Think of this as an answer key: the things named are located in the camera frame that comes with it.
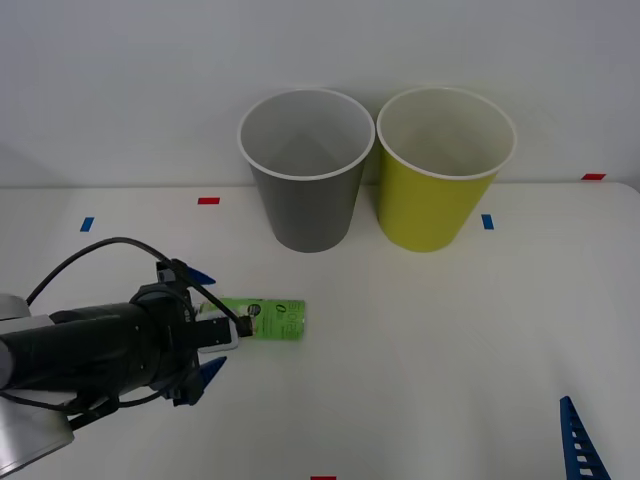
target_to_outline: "white wall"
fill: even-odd
[[[448,83],[500,103],[503,180],[640,179],[637,0],[2,0],[0,185],[250,183],[244,111],[290,86],[376,114]]]

